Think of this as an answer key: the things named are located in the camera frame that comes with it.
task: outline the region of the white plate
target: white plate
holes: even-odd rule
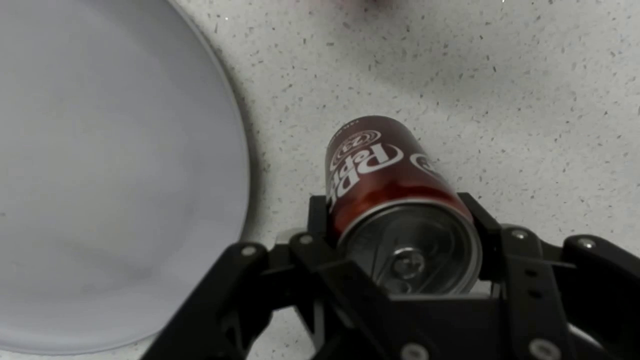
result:
[[[159,329],[240,238],[229,85],[164,0],[0,5],[0,346],[77,354]]]

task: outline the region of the soda can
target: soda can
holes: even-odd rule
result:
[[[329,233],[389,293],[457,293],[477,277],[472,215],[408,127],[364,115],[325,154]]]

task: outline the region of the white countertop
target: white countertop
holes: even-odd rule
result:
[[[640,254],[640,2],[177,3],[227,68],[254,142],[246,240],[304,226],[329,136],[385,114],[500,222],[554,244],[592,231]],[[129,360],[145,346],[77,357]],[[251,357],[308,351],[286,311]],[[0,354],[9,357],[37,355]]]

